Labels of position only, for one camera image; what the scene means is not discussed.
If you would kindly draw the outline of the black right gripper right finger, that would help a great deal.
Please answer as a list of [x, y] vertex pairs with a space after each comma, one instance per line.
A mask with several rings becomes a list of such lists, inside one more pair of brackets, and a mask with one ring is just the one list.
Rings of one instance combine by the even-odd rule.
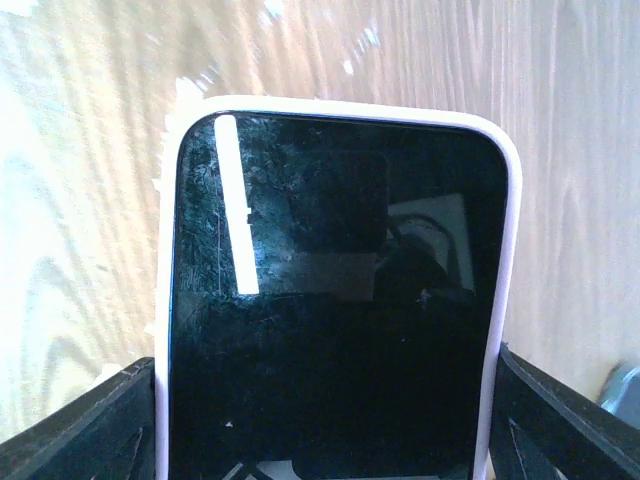
[[498, 479], [637, 479], [639, 431], [503, 344], [492, 464]]

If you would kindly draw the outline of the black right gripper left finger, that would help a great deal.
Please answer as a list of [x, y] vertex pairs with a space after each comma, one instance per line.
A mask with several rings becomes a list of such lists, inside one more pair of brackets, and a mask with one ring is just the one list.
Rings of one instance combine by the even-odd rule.
[[154, 359], [143, 357], [1, 444], [3, 479], [153, 479]]

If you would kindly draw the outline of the phone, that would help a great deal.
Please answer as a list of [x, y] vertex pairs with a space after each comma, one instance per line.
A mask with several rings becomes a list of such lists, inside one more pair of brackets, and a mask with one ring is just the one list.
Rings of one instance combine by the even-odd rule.
[[482, 479], [522, 195], [455, 111], [196, 101], [160, 188], [160, 479]]

